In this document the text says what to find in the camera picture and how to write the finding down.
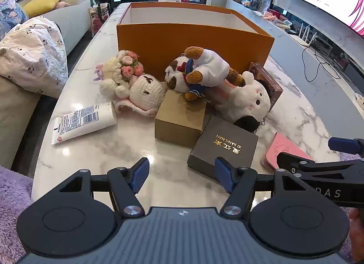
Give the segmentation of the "person right hand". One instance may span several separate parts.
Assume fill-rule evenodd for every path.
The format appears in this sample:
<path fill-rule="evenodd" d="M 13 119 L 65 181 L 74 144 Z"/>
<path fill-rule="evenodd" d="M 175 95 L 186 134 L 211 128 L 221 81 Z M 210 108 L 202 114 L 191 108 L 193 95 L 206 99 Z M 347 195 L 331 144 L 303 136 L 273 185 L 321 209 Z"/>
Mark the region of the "person right hand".
<path fill-rule="evenodd" d="M 349 219 L 349 237 L 352 246 L 352 258 L 355 261 L 361 261 L 364 256 L 364 232 L 359 210 L 351 208 L 349 211 Z"/>

